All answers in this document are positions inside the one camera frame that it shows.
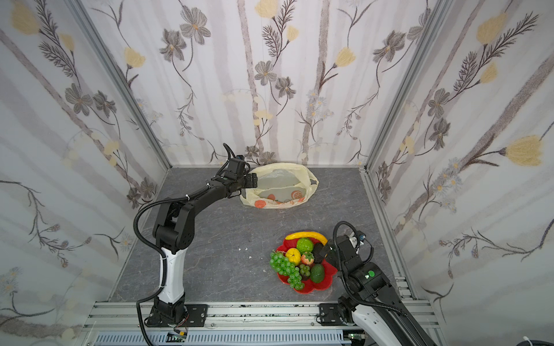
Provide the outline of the red flower-shaped plastic bowl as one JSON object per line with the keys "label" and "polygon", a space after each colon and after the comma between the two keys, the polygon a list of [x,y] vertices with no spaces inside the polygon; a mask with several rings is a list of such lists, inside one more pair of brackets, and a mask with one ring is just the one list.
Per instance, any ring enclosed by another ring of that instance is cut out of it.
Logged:
{"label": "red flower-shaped plastic bowl", "polygon": [[325,291],[338,273],[325,257],[316,255],[326,244],[327,239],[317,232],[287,235],[271,254],[270,265],[279,280],[299,294]]}

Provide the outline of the small black fake fruit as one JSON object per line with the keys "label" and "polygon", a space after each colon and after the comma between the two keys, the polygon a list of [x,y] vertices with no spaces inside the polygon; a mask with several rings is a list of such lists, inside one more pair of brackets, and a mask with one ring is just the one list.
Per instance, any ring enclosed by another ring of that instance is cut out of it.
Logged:
{"label": "small black fake fruit", "polygon": [[325,246],[321,242],[315,243],[312,254],[314,257],[314,263],[320,264],[326,256]]}

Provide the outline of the dark green fake fruit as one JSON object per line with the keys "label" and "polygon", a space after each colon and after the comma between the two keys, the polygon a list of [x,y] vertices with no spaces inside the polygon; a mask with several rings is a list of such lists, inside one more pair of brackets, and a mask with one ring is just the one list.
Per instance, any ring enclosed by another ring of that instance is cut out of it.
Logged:
{"label": "dark green fake fruit", "polygon": [[322,264],[315,264],[311,268],[310,280],[319,284],[325,279],[325,267]]}

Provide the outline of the fake red strawberry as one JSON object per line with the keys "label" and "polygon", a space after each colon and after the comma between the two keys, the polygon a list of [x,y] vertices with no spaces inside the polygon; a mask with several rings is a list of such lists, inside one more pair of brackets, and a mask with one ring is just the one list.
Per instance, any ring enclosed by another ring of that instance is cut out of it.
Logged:
{"label": "fake red strawberry", "polygon": [[305,252],[301,256],[301,264],[307,265],[309,267],[313,266],[315,263],[315,257],[311,252]]}

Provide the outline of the bright green fake fruit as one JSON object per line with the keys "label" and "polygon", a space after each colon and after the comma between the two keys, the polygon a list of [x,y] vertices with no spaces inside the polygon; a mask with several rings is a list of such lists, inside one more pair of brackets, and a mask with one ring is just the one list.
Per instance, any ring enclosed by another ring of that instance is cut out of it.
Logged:
{"label": "bright green fake fruit", "polygon": [[303,255],[304,253],[313,251],[314,243],[310,238],[301,238],[297,241],[296,249]]}

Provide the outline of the yellow fake banana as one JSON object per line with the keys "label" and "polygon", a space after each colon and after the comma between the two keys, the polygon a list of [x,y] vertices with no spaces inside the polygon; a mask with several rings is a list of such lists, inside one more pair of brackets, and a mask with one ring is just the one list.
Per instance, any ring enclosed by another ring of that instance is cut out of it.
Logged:
{"label": "yellow fake banana", "polygon": [[318,232],[295,232],[287,235],[285,237],[285,240],[295,240],[295,239],[301,239],[301,238],[316,239],[318,242],[320,242],[323,245],[326,245],[328,242],[327,238]]}

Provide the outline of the pale yellow plastic bag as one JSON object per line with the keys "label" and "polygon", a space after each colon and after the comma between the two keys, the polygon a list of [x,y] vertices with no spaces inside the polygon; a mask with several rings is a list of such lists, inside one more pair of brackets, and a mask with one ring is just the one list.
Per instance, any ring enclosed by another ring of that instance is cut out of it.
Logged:
{"label": "pale yellow plastic bag", "polygon": [[244,189],[240,200],[244,206],[259,209],[288,209],[307,201],[315,194],[319,180],[305,166],[274,163],[256,167],[258,187]]}

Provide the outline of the yellow fake lemon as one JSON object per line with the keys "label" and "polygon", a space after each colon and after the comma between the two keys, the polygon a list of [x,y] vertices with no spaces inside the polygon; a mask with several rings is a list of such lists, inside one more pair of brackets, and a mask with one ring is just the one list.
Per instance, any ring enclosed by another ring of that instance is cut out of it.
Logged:
{"label": "yellow fake lemon", "polygon": [[285,257],[290,261],[294,266],[298,266],[302,260],[302,254],[297,248],[288,249]]}

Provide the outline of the green fake grape bunch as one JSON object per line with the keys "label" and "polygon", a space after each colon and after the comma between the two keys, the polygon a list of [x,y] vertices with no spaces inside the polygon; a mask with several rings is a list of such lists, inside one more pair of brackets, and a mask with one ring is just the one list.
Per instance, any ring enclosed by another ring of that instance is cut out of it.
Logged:
{"label": "green fake grape bunch", "polygon": [[304,289],[300,269],[289,261],[283,252],[273,252],[271,254],[270,266],[273,270],[285,278],[286,283],[296,291]]}

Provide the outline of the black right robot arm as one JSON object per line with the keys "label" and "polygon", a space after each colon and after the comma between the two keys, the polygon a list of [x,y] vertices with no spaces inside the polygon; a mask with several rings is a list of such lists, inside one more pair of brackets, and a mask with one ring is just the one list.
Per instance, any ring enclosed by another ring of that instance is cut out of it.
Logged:
{"label": "black right robot arm", "polygon": [[343,324],[362,329],[377,345],[435,345],[402,302],[390,279],[369,259],[362,259],[347,236],[331,246],[345,293],[338,299]]}

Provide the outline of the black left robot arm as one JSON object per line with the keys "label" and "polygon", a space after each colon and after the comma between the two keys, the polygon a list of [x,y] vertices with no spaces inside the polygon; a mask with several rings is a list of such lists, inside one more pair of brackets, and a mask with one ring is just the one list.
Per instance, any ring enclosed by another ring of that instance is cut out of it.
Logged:
{"label": "black left robot arm", "polygon": [[[139,328],[144,341],[151,345],[146,326],[177,327],[190,316],[186,307],[183,286],[186,252],[196,234],[196,216],[212,204],[237,197],[242,190],[258,186],[258,178],[250,171],[243,155],[236,155],[228,144],[223,144],[227,160],[201,189],[179,198],[167,198],[147,203],[133,220],[137,239],[160,256],[160,283],[158,289],[136,302]],[[152,229],[154,241],[146,239],[138,229],[141,217],[158,207]]]}

